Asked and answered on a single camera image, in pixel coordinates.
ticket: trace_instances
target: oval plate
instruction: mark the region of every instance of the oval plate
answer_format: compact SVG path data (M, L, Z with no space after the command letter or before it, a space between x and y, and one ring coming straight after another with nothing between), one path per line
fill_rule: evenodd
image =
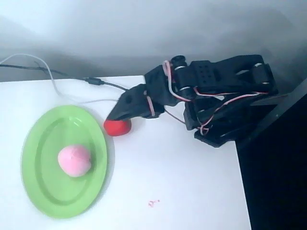
M92 167L81 177L68 176L58 153L67 145L83 145L91 152ZM84 109L65 105L45 113L24 144L22 177L30 200L54 218L84 212L97 197L106 175L106 142L99 124Z

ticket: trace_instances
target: red ball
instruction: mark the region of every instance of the red ball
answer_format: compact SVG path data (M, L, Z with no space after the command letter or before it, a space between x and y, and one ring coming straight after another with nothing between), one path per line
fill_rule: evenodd
M129 133L131 130L131 121L111 121L104 122L104 128L109 136L117 137Z

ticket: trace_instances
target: white wall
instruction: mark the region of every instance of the white wall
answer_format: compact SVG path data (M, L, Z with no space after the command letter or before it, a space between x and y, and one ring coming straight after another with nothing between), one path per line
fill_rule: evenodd
M295 85L305 71L293 60L303 63L306 10L306 0L2 0L0 50L102 75L144 74L176 54L218 61L260 53Z

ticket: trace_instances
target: black surface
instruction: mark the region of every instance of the black surface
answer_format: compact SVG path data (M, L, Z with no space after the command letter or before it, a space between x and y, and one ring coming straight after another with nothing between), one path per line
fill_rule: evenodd
M237 142L253 230L307 229L306 92L304 81Z

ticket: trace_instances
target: pink object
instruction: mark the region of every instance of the pink object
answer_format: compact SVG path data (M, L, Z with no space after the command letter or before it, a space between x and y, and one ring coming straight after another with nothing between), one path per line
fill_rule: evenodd
M69 176L83 176L91 168L91 154L82 145L69 145L58 155L61 169Z

